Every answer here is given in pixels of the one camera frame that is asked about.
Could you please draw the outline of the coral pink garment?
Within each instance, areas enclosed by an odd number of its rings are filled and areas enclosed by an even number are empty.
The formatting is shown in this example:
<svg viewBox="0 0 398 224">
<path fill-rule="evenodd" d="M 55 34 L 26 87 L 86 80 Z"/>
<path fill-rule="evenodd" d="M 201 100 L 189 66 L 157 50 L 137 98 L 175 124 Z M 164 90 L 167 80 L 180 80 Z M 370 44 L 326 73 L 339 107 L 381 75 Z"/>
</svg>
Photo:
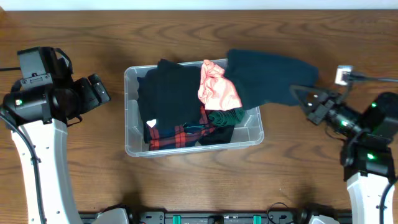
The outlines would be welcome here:
<svg viewBox="0 0 398 224">
<path fill-rule="evenodd" d="M 206 110 L 228 111 L 243 106 L 234 84 L 224 77 L 224 73 L 225 70 L 216 63 L 203 61 L 198 99 Z"/>
</svg>

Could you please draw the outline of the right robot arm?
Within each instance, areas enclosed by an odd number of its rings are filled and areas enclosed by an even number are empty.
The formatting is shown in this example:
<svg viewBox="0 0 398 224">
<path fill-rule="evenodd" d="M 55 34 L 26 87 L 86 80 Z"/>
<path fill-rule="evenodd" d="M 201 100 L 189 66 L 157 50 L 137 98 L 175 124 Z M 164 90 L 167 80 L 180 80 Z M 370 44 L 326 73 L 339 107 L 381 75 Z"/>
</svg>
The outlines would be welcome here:
<svg viewBox="0 0 398 224">
<path fill-rule="evenodd" d="M 397 183 L 390 143 L 397 134 L 397 94 L 384 92 L 363 112 L 345 102 L 345 95 L 302 85 L 290 92 L 307 119 L 326 123 L 344 136 L 340 164 L 351 200 L 353 223 L 392 223 Z"/>
</svg>

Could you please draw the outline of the black garment with tag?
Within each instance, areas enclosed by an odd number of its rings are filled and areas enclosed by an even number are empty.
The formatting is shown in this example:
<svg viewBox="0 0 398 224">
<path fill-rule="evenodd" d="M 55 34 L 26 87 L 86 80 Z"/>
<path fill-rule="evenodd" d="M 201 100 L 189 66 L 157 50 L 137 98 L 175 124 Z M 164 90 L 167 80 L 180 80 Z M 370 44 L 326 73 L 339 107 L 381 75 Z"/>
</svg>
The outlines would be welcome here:
<svg viewBox="0 0 398 224">
<path fill-rule="evenodd" d="M 156 68 L 137 78 L 137 104 L 142 122 L 155 121 L 157 129 L 199 122 L 200 79 L 199 67 L 159 60 Z"/>
</svg>

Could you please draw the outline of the dark green garment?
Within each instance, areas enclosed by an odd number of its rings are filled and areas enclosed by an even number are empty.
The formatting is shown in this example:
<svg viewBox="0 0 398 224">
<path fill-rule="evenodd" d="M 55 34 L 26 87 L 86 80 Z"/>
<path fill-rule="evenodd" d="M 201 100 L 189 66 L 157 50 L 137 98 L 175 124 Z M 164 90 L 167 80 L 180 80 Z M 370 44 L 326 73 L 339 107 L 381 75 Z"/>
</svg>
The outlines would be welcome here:
<svg viewBox="0 0 398 224">
<path fill-rule="evenodd" d="M 215 126 L 225 127 L 239 124 L 244 116 L 245 111 L 242 108 L 235 108 L 227 111 L 212 111 L 208 119 Z"/>
</svg>

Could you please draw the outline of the clear plastic storage bin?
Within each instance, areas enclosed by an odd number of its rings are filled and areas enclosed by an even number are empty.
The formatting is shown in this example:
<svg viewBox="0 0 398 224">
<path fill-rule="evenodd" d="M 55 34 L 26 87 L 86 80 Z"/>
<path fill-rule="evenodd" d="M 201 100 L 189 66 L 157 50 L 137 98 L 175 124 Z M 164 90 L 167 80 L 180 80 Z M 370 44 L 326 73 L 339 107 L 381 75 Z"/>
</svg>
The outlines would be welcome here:
<svg viewBox="0 0 398 224">
<path fill-rule="evenodd" d="M 227 149 L 245 149 L 260 144 L 264 140 L 264 129 L 260 107 L 245 112 L 243 120 L 234 127 L 231 142 L 202 146 L 199 143 L 193 147 L 164 149 L 151 151 L 144 142 L 144 125 L 137 104 L 139 83 L 138 77 L 156 68 L 156 65 L 129 67 L 124 72 L 124 118 L 125 118 L 125 151 L 131 157 L 162 157 L 176 154 L 198 153 Z"/>
</svg>

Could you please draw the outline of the red navy plaid shirt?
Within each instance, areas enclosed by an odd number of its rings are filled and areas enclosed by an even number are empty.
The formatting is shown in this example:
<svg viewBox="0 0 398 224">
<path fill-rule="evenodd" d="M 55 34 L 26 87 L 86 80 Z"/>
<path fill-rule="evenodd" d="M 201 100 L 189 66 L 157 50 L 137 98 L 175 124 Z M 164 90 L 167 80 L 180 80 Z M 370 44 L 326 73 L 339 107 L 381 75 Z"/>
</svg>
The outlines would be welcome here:
<svg viewBox="0 0 398 224">
<path fill-rule="evenodd" d="M 185 123 L 169 129 L 144 126 L 144 142 L 150 151 L 193 147 L 201 138 L 215 131 L 216 126 L 208 120 L 204 106 L 200 107 L 201 117 L 196 123 Z"/>
</svg>

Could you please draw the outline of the dark teal garment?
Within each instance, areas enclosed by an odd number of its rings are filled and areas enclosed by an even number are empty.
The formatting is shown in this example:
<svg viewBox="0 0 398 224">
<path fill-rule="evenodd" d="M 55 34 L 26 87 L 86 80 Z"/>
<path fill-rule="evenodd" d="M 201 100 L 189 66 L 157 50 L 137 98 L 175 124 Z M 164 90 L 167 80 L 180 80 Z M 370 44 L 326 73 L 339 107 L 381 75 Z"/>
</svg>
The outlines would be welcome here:
<svg viewBox="0 0 398 224">
<path fill-rule="evenodd" d="M 231 49 L 224 77 L 230 80 L 244 110 L 277 103 L 297 106 L 291 85 L 313 87 L 318 81 L 318 68 L 296 58 L 252 50 Z"/>
</svg>

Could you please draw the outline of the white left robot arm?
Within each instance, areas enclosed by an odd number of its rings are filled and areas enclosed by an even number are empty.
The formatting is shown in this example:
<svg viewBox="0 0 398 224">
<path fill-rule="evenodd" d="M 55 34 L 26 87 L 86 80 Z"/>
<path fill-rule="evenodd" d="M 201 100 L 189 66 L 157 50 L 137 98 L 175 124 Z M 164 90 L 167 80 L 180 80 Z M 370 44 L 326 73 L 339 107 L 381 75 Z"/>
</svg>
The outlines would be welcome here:
<svg viewBox="0 0 398 224">
<path fill-rule="evenodd" d="M 15 83 L 1 105 L 21 161 L 29 223 L 129 223 L 124 207 L 79 213 L 67 164 L 69 120 L 107 103 L 96 74 L 72 80 L 46 73 Z"/>
</svg>

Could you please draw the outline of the black gathered garment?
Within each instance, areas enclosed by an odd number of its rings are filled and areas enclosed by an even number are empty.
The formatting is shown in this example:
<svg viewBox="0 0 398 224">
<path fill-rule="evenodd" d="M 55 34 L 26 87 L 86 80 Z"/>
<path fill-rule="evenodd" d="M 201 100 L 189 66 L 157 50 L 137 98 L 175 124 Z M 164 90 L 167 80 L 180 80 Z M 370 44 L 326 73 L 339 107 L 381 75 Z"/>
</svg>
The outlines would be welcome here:
<svg viewBox="0 0 398 224">
<path fill-rule="evenodd" d="M 228 144 L 234 132 L 234 126 L 217 127 L 212 133 L 202 137 L 198 142 L 202 146 Z"/>
</svg>

